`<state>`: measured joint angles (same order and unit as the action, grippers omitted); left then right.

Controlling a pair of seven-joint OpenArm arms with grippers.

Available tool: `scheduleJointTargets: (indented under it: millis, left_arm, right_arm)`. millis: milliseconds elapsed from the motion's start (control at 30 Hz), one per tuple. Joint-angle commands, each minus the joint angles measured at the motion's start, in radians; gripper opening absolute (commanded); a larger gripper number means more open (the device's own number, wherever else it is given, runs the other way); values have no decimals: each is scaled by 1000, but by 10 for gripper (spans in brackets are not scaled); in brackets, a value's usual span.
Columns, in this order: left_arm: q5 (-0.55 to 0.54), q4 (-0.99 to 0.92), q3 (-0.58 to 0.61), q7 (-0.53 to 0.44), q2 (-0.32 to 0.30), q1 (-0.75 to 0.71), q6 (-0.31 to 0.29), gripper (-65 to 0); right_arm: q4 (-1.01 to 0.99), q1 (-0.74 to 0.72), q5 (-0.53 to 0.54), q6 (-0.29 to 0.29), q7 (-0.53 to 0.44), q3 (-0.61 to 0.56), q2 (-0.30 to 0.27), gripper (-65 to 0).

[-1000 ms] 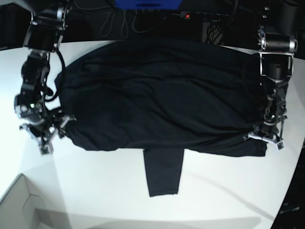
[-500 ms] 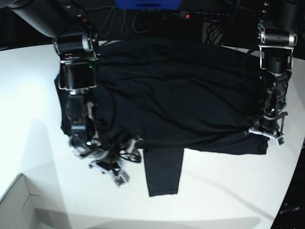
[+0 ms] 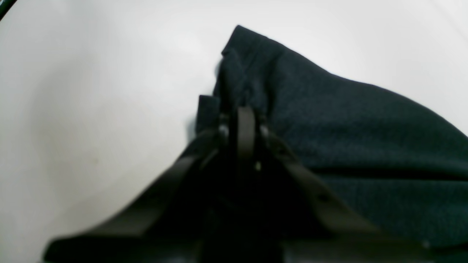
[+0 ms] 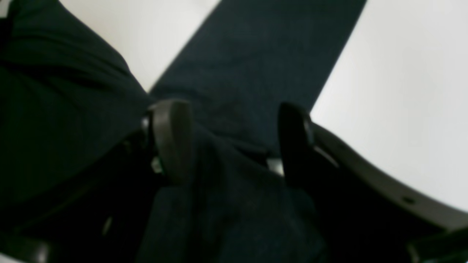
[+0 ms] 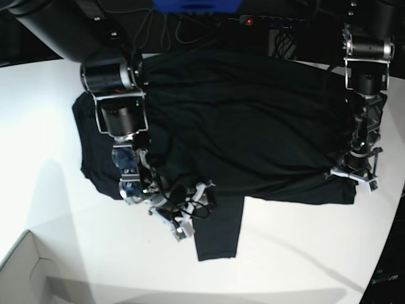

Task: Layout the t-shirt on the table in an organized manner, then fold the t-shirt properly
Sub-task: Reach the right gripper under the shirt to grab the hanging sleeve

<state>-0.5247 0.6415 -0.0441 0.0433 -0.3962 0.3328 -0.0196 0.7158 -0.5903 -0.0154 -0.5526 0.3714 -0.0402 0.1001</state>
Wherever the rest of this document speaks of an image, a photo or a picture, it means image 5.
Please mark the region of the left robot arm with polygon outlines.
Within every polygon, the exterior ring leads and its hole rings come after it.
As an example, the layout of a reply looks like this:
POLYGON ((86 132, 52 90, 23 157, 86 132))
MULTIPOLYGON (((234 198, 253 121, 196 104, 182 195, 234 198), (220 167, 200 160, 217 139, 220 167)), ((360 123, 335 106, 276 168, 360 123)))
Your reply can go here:
POLYGON ((393 28, 404 1, 351 1, 343 18, 346 103, 352 110, 349 149, 329 174, 364 185, 380 186, 376 175, 380 124, 389 88, 390 64, 395 55, 393 28))

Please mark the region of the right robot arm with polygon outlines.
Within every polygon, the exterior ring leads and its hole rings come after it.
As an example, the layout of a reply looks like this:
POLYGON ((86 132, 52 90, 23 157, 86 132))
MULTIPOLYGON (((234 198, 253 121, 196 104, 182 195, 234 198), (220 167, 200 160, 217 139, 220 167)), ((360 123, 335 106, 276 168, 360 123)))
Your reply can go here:
POLYGON ((213 183, 186 175, 170 185, 158 172, 141 53, 100 40, 76 1, 2 1, 1 9, 56 54, 80 65, 98 132, 112 140, 109 154, 119 173, 115 187, 121 198, 129 205, 145 203, 177 240, 192 237, 197 212, 213 206, 208 194, 213 183))

